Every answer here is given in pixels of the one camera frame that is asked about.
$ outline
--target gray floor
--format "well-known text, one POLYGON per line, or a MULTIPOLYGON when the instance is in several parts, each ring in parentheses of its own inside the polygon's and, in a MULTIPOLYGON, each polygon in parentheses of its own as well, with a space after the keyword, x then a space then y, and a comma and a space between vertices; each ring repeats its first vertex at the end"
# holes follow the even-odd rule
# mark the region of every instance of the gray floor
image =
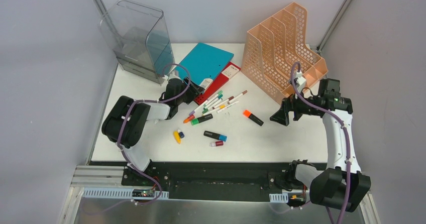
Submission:
MULTIPOLYGON (((309 204, 303 210, 294 209, 284 214, 289 207, 284 203, 160 200, 147 206, 135 206, 126 201, 115 208, 97 215, 119 199, 82 198, 75 223, 330 223, 325 207, 309 204)), ((335 221, 338 210, 332 210, 335 221)), ((345 224, 365 223, 361 209, 346 213, 345 224)))

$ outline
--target blue cap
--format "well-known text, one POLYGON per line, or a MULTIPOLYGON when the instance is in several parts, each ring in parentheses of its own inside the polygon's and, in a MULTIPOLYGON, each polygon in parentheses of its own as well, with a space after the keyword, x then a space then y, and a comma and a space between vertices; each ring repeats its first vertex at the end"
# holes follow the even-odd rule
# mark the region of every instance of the blue cap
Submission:
POLYGON ((225 135, 220 135, 219 140, 226 141, 227 137, 225 135))

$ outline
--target white label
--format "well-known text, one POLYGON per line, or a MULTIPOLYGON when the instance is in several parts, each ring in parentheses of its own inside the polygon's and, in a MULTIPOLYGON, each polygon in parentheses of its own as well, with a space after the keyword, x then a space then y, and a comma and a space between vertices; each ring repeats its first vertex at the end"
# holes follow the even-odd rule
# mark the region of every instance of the white label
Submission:
POLYGON ((234 65, 230 65, 225 70, 222 71, 222 74, 225 75, 227 78, 233 77, 237 72, 240 70, 236 68, 234 65))
POLYGON ((209 86, 210 86, 210 84, 213 82, 213 79, 211 79, 211 78, 205 78, 202 82, 201 82, 201 84, 200 84, 200 87, 203 87, 204 89, 207 89, 209 86))

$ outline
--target blue folder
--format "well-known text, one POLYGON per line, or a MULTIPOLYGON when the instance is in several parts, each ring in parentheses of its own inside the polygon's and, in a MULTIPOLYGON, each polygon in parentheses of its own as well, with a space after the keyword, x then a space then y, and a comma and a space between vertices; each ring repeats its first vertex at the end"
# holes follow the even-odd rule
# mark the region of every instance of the blue folder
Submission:
MULTIPOLYGON (((191 80, 200 85, 206 78, 214 80, 233 57, 233 53, 198 43, 180 62, 180 65, 186 67, 191 74, 191 80)), ((181 79, 187 76, 182 68, 175 69, 181 79)))

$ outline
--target orange cap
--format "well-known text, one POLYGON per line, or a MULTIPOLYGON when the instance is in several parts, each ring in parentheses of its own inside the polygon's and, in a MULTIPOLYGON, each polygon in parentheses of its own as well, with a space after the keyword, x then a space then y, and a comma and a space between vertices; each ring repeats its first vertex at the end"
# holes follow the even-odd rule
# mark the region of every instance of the orange cap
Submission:
POLYGON ((248 110, 245 110, 244 113, 243 113, 243 115, 246 116, 246 117, 249 117, 251 114, 252 113, 248 110))
POLYGON ((186 124, 187 122, 189 122, 189 121, 193 120, 194 118, 195 118, 195 116, 194 116, 194 115, 190 115, 189 117, 187 117, 187 118, 183 121, 183 123, 184 123, 184 124, 186 124))

